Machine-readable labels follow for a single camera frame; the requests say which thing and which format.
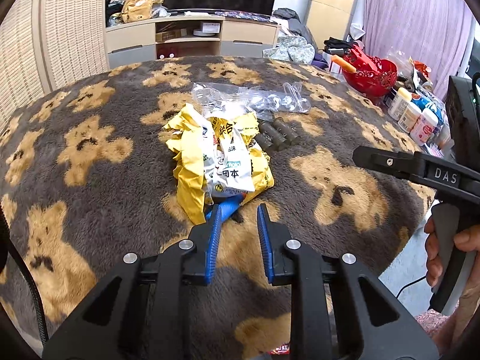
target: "beige bamboo screen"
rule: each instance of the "beige bamboo screen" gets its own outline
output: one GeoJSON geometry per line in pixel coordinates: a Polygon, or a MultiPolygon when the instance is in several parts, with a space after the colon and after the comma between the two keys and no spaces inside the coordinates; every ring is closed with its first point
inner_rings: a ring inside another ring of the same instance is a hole
{"type": "Polygon", "coordinates": [[[107,71],[105,0],[16,0],[0,26],[0,131],[11,113],[107,71]]]}
{"type": "Polygon", "coordinates": [[[16,0],[0,26],[0,128],[16,108],[42,96],[32,37],[32,0],[16,0]]]}

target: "blue tube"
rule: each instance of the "blue tube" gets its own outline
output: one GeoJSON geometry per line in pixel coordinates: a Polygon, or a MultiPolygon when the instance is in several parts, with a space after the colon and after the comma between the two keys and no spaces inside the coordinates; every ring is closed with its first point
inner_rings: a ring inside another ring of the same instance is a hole
{"type": "MultiPolygon", "coordinates": [[[[231,215],[239,209],[240,203],[243,202],[243,195],[234,195],[226,198],[223,202],[221,202],[220,208],[222,209],[222,223],[225,222],[231,215]]],[[[212,212],[210,211],[205,218],[208,220],[210,219],[210,215],[212,212]]]]}

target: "red bowl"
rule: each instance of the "red bowl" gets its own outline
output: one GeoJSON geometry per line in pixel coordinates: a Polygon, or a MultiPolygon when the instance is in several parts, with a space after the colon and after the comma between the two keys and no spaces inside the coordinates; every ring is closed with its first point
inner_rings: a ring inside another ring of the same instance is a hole
{"type": "Polygon", "coordinates": [[[349,73],[342,69],[343,77],[352,88],[366,95],[368,99],[383,97],[390,92],[397,80],[397,66],[387,59],[382,59],[380,64],[378,64],[380,74],[371,70],[349,73]]]}

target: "brown plush fabric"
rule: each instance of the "brown plush fabric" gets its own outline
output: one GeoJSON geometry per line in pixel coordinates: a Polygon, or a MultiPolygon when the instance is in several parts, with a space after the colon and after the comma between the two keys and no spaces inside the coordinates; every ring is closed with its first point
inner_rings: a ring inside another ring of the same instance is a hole
{"type": "MultiPolygon", "coordinates": [[[[0,137],[0,196],[10,236],[39,287],[52,334],[123,255],[154,255],[191,228],[176,200],[170,133],[161,127],[213,81],[281,90],[303,81],[313,108],[283,115],[301,144],[272,155],[275,186],[222,227],[217,273],[190,289],[195,359],[241,359],[289,339],[290,289],[267,284],[256,226],[272,220],[332,256],[355,254],[380,274],[405,245],[433,191],[356,168],[359,145],[416,150],[370,101],[313,67],[191,57],[119,67],[18,109],[0,137]]],[[[38,337],[25,281],[9,258],[0,296],[38,337]]]]}

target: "woven blind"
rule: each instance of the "woven blind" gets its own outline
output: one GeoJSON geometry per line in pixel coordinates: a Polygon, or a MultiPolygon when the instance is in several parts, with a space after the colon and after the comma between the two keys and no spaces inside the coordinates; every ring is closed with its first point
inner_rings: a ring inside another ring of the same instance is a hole
{"type": "Polygon", "coordinates": [[[43,1],[46,57],[56,88],[107,70],[104,9],[104,0],[43,1]]]}
{"type": "Polygon", "coordinates": [[[32,40],[32,0],[16,0],[0,26],[0,130],[16,108],[44,95],[32,40]]]}

